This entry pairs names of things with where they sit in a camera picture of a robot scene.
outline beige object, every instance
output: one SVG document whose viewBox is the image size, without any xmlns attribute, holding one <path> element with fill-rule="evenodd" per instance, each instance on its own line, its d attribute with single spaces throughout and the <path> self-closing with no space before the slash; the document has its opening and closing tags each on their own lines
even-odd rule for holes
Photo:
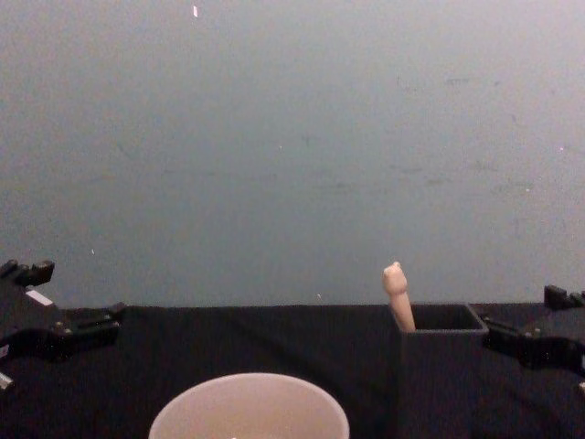
<svg viewBox="0 0 585 439">
<path fill-rule="evenodd" d="M 414 331 L 416 328 L 412 317 L 412 309 L 410 309 L 407 291 L 408 283 L 399 262 L 394 262 L 384 269 L 382 283 L 390 298 L 390 307 L 399 322 L 400 328 L 407 332 Z"/>
<path fill-rule="evenodd" d="M 348 439 L 339 403 L 310 382 L 272 373 L 206 381 L 170 401 L 149 439 Z"/>
</svg>

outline black cloth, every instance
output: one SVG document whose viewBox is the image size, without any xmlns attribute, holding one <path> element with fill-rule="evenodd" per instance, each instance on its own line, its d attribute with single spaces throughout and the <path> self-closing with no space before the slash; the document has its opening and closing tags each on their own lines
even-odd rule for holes
<svg viewBox="0 0 585 439">
<path fill-rule="evenodd" d="M 476 309 L 516 325 L 547 312 L 526 304 Z M 382 437 L 392 410 L 389 321 L 384 305 L 132 306 L 114 346 L 61 363 L 21 358 L 2 364 L 16 386 L 0 394 L 0 438 L 147 438 L 177 394 L 252 371 L 317 384 L 343 406 L 352 439 Z M 480 376 L 473 438 L 585 438 L 579 376 L 522 369 L 488 350 Z"/>
</svg>

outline black table surface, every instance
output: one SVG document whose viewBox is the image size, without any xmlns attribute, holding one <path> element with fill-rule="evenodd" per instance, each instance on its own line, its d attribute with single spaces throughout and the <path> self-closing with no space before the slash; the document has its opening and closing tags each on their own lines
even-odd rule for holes
<svg viewBox="0 0 585 439">
<path fill-rule="evenodd" d="M 474 307 L 516 325 L 548 312 L 536 304 Z M 321 386 L 346 411 L 352 439 L 381 437 L 392 410 L 389 319 L 384 305 L 131 306 L 114 346 L 61 363 L 2 364 L 16 386 L 0 394 L 0 438 L 147 438 L 182 391 L 253 371 Z M 523 369 L 484 350 L 480 377 L 473 438 L 585 438 L 585 398 L 574 373 Z"/>
</svg>

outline black box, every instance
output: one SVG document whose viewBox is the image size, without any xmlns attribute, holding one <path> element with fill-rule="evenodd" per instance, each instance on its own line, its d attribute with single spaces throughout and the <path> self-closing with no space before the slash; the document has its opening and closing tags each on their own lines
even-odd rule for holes
<svg viewBox="0 0 585 439">
<path fill-rule="evenodd" d="M 488 329 L 467 304 L 415 304 L 414 332 L 392 315 L 388 438 L 469 438 Z"/>
</svg>

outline white bowl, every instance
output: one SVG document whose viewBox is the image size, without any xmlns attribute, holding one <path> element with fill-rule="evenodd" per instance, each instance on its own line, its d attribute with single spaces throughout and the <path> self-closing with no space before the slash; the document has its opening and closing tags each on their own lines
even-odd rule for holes
<svg viewBox="0 0 585 439">
<path fill-rule="evenodd" d="M 348 439 L 329 393 L 286 375 L 242 373 L 206 381 L 170 401 L 149 439 Z"/>
</svg>

